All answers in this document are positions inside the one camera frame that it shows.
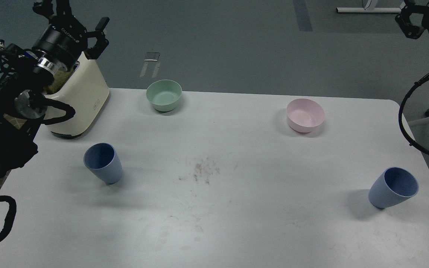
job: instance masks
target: bowl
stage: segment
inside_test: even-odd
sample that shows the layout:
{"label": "bowl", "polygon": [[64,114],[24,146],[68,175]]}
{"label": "bowl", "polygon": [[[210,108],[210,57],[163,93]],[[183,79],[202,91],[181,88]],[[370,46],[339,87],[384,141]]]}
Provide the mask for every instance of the bowl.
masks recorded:
{"label": "bowl", "polygon": [[180,105],[182,87],[173,80],[160,80],[148,86],[146,95],[155,110],[169,112]]}
{"label": "bowl", "polygon": [[297,132],[311,132],[320,126],[324,119],[324,109],[313,100],[296,99],[287,105],[287,124]]}

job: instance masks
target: plastic cup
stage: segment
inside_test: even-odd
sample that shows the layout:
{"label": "plastic cup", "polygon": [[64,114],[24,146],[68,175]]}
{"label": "plastic cup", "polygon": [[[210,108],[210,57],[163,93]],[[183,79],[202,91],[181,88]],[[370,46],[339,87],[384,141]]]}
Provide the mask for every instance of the plastic cup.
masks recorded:
{"label": "plastic cup", "polygon": [[378,208],[391,207],[414,197],[418,182],[410,172],[399,168],[387,168],[368,192],[368,200]]}
{"label": "plastic cup", "polygon": [[122,178],[119,156],[110,144],[100,143],[90,147],[84,154],[84,164],[107,184],[114,184]]}

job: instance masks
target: gray floor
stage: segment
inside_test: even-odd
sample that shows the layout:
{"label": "gray floor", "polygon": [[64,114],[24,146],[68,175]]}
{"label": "gray floor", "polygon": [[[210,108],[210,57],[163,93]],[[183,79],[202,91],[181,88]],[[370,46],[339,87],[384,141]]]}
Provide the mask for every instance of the gray floor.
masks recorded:
{"label": "gray floor", "polygon": [[[400,2],[380,0],[378,7]],[[336,7],[361,7],[361,0],[73,0],[71,6],[89,30],[101,17],[111,19],[111,43],[98,59],[110,87],[173,79],[183,90],[400,102],[429,72],[427,33],[405,38],[394,14],[336,13]],[[29,48],[45,26],[30,2],[0,0],[0,39],[7,44]],[[160,52],[160,68],[154,72],[151,63],[140,77],[148,51]],[[421,118],[428,103],[425,85],[405,116]],[[429,125],[412,131],[429,147]]]}

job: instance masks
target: table surface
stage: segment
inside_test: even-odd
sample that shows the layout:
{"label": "table surface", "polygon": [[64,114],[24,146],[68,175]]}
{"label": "table surface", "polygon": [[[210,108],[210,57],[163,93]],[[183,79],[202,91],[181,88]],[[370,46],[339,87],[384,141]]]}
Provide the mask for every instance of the table surface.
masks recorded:
{"label": "table surface", "polygon": [[[429,170],[395,102],[311,97],[326,120],[300,134],[286,123],[296,96],[182,97],[162,114],[145,90],[111,89],[79,139],[42,127],[0,192],[18,204],[0,267],[429,267]],[[99,142],[120,157],[114,185],[83,164]],[[419,193],[379,210],[368,190],[390,166]]]}

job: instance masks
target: green bowl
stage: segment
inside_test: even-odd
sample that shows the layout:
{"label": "green bowl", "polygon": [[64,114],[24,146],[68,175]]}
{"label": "green bowl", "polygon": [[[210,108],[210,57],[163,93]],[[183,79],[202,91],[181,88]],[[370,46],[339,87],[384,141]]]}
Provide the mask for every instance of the green bowl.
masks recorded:
{"label": "green bowl", "polygon": [[180,105],[182,87],[173,80],[160,80],[147,88],[147,99],[155,110],[169,112]]}

